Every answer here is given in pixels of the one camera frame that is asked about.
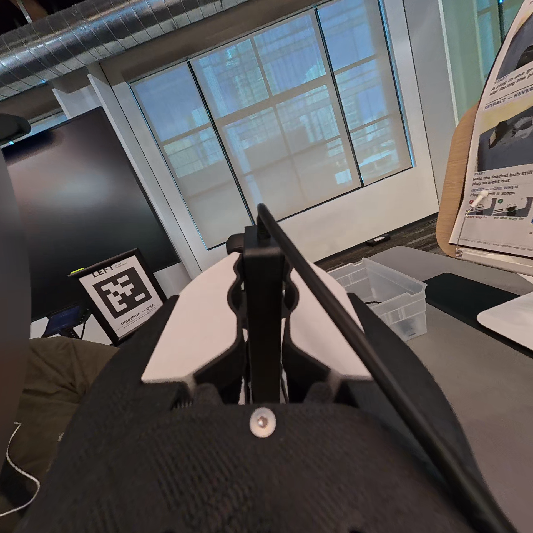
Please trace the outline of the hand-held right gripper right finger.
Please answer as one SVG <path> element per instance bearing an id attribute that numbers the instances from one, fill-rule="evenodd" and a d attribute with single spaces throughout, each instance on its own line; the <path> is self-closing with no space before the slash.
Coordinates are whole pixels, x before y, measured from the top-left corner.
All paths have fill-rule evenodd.
<path id="1" fill-rule="evenodd" d="M 336 396 L 345 382 L 372 382 L 373 377 L 335 323 L 291 267 L 283 302 L 283 370 L 288 399 L 301 403 L 314 383 L 327 383 Z"/>

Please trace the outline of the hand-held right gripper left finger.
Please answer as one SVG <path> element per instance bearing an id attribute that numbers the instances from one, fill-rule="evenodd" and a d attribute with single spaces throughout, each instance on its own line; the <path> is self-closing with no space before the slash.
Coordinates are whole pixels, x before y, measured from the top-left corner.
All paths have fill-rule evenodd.
<path id="1" fill-rule="evenodd" d="M 242 255 L 232 252 L 179 295 L 143 371 L 145 385 L 182 384 L 193 394 L 213 385 L 238 404 L 246 373 Z"/>

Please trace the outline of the black multi-port usb hub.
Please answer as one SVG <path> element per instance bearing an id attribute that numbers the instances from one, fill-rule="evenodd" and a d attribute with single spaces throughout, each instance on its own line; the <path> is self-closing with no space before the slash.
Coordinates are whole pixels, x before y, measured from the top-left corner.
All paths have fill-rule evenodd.
<path id="1" fill-rule="evenodd" d="M 284 256 L 261 222 L 245 228 L 244 290 L 253 403 L 279 403 Z"/>

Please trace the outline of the clear plastic bin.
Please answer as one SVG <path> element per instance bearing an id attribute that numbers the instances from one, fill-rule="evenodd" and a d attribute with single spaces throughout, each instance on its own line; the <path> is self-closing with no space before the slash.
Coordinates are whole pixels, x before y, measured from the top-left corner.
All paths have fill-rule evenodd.
<path id="1" fill-rule="evenodd" d="M 407 342 L 427 332 L 427 284 L 380 263 L 359 263 L 329 271 L 347 293 L 355 294 Z"/>

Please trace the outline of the black framed tag sign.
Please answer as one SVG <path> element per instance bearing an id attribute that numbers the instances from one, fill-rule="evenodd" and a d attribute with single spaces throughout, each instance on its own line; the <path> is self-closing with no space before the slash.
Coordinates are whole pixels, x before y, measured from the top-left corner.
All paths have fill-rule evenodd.
<path id="1" fill-rule="evenodd" d="M 138 248 L 73 271 L 68 278 L 80 282 L 113 346 L 130 338 L 167 301 Z"/>

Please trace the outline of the small black device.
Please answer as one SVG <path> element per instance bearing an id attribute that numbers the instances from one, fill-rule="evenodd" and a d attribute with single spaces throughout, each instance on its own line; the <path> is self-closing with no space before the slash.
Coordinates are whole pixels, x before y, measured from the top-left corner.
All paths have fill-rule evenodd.
<path id="1" fill-rule="evenodd" d="M 72 305 L 47 316 L 42 338 L 60 335 L 83 339 L 86 323 L 92 312 L 85 304 Z"/>

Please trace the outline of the person's leg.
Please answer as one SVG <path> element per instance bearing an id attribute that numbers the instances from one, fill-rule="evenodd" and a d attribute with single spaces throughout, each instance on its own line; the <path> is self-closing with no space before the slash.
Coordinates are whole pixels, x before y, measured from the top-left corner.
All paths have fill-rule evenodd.
<path id="1" fill-rule="evenodd" d="M 67 337 L 33 338 L 10 457 L 42 482 L 74 413 L 118 348 Z"/>

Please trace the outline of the black desk mat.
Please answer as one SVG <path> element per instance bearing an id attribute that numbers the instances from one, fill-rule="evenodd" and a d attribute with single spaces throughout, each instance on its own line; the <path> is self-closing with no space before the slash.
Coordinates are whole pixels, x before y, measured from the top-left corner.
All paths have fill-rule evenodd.
<path id="1" fill-rule="evenodd" d="M 424 281 L 426 302 L 461 322 L 494 336 L 481 325 L 482 311 L 516 299 L 518 295 L 452 273 L 443 273 Z"/>

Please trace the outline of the large black screen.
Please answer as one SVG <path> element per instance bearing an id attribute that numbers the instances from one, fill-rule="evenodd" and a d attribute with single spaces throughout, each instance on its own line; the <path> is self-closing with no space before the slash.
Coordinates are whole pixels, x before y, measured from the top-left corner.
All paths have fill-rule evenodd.
<path id="1" fill-rule="evenodd" d="M 180 262 L 102 108 L 2 149 L 26 234 L 31 321 L 76 304 L 68 275 L 138 248 L 150 270 Z"/>

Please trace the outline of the white metal document stand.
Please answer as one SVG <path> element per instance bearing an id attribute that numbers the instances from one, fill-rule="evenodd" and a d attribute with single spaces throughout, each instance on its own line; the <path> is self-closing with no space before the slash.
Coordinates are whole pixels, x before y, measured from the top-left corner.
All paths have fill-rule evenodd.
<path id="1" fill-rule="evenodd" d="M 529 283 L 532 283 L 532 258 L 518 257 L 486 251 L 472 246 L 460 246 L 465 221 L 469 218 L 484 218 L 484 203 L 495 197 L 489 196 L 489 191 L 480 190 L 475 199 L 470 200 L 463 219 L 455 255 L 463 261 L 491 267 L 493 269 L 513 272 Z M 502 290 L 493 287 L 467 288 L 467 303 L 464 304 L 462 315 L 468 323 L 488 330 L 497 337 L 503 337 L 512 344 L 523 346 L 532 351 L 532 292 L 523 296 L 510 297 L 503 294 Z"/>

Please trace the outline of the large window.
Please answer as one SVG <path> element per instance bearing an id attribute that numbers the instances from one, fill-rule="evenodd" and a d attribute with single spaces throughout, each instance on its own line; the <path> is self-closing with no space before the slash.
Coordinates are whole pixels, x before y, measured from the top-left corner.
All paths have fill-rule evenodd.
<path id="1" fill-rule="evenodd" d="M 413 165 L 382 1 L 330 1 L 130 84 L 207 250 Z"/>

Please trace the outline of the printed instruction sheet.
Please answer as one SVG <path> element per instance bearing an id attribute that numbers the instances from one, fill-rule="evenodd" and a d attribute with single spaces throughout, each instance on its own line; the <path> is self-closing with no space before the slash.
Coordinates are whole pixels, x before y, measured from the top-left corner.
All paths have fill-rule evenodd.
<path id="1" fill-rule="evenodd" d="M 532 258 L 532 1 L 491 67 L 449 243 Z"/>

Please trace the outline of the silver ventilation duct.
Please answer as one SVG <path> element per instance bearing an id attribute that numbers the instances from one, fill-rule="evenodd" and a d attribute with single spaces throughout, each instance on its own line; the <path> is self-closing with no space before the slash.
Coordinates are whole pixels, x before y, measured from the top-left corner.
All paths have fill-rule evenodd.
<path id="1" fill-rule="evenodd" d="M 123 54 L 150 72 L 324 3 L 83 1 L 1 36 L 1 101 Z"/>

